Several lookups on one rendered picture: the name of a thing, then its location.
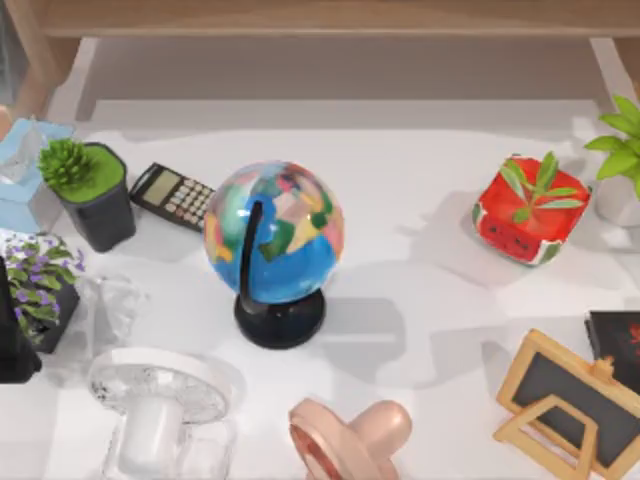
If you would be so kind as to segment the globe on black stand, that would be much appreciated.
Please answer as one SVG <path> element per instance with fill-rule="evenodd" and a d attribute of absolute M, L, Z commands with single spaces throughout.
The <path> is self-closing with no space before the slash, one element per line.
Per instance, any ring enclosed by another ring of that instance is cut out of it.
<path fill-rule="evenodd" d="M 282 350 L 319 330 L 345 221 L 318 176 L 287 161 L 244 166 L 213 193 L 203 233 L 210 264 L 236 294 L 234 317 L 246 339 Z"/>

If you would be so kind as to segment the black calculator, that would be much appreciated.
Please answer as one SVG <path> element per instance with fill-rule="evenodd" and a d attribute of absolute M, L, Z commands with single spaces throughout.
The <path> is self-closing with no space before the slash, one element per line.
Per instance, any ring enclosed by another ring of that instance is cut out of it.
<path fill-rule="evenodd" d="M 172 224 L 201 233 L 214 192 L 201 182 L 154 162 L 134 182 L 129 198 Z"/>

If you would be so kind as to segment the pink desk fan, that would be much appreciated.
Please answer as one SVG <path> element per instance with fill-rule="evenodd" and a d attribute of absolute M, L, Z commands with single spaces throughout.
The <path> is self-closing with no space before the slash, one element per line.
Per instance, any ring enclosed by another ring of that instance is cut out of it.
<path fill-rule="evenodd" d="M 289 433 L 305 480 L 400 480 L 392 456 L 412 433 L 408 411 L 392 400 L 371 404 L 349 422 L 305 398 L 289 412 Z"/>

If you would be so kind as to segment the wooden shelf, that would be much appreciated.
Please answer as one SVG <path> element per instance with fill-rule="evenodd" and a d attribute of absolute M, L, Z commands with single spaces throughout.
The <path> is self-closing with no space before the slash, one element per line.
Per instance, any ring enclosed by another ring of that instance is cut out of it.
<path fill-rule="evenodd" d="M 68 87 L 73 118 L 102 101 L 409 99 L 445 54 L 586 62 L 614 43 L 640 98 L 640 0 L 0 0 L 28 60 L 20 109 Z"/>

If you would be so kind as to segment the watermelon pot with plant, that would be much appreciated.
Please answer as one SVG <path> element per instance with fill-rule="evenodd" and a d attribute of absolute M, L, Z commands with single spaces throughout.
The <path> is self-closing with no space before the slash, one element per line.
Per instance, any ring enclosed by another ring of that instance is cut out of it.
<path fill-rule="evenodd" d="M 591 191 L 562 171 L 553 152 L 508 157 L 472 209 L 484 242 L 530 266 L 549 262 L 581 219 Z"/>

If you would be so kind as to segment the clear glass cup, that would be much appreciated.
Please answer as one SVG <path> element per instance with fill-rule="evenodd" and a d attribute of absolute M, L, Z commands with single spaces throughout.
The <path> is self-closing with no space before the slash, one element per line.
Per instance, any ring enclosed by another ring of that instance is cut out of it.
<path fill-rule="evenodd" d="M 85 334 L 88 360 L 131 343 L 136 322 L 149 306 L 150 295 L 126 276 L 84 277 L 80 280 L 78 320 Z"/>

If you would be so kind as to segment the green plant in black pot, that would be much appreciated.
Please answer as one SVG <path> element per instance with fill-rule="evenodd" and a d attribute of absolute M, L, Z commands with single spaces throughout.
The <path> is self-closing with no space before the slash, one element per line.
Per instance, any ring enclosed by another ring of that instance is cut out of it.
<path fill-rule="evenodd" d="M 50 140 L 40 151 L 38 168 L 94 251 L 108 252 L 136 233 L 127 166 L 108 145 Z"/>

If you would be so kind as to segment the white desk fan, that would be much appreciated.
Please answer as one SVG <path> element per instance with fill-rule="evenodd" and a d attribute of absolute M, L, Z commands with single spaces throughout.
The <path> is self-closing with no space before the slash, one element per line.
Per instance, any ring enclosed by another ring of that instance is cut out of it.
<path fill-rule="evenodd" d="M 228 480 L 233 384 L 217 362 L 146 347 L 96 357 L 88 390 L 118 414 L 100 480 Z"/>

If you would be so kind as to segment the purple flower plant black pot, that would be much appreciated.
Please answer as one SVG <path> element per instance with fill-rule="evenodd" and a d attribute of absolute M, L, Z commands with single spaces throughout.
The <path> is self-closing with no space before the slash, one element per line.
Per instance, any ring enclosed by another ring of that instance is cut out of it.
<path fill-rule="evenodd" d="M 54 353 L 80 302 L 82 251 L 54 233 L 14 233 L 0 237 L 0 255 L 22 332 L 37 352 Z"/>

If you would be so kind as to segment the wooden framed blackboard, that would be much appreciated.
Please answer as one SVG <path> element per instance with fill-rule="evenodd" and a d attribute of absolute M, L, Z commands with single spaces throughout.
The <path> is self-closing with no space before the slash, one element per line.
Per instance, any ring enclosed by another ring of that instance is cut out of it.
<path fill-rule="evenodd" d="M 512 417 L 493 438 L 559 480 L 621 480 L 640 462 L 640 396 L 613 372 L 611 357 L 590 363 L 530 330 L 496 397 Z"/>

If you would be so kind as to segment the light blue tissue box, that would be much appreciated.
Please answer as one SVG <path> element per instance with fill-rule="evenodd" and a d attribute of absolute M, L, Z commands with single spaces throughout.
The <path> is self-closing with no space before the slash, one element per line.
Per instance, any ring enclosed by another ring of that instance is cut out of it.
<path fill-rule="evenodd" d="M 51 140 L 73 135 L 69 125 L 20 118 L 0 140 L 0 228 L 34 234 L 48 231 L 62 212 L 38 168 Z"/>

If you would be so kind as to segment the green plant in white pot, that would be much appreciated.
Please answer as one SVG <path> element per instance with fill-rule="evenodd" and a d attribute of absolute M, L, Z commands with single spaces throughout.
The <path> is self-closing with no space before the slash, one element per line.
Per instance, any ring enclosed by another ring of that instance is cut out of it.
<path fill-rule="evenodd" d="M 616 111 L 598 119 L 616 131 L 584 144 L 604 158 L 596 173 L 595 209 L 604 220 L 624 228 L 640 227 L 640 106 L 613 94 Z"/>

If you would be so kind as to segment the black book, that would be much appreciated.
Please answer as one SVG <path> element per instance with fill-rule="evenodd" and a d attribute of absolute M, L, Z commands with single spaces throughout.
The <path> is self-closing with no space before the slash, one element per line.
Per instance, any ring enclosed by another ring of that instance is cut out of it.
<path fill-rule="evenodd" d="M 640 310 L 589 311 L 585 328 L 595 359 L 613 358 L 613 377 L 640 395 Z"/>

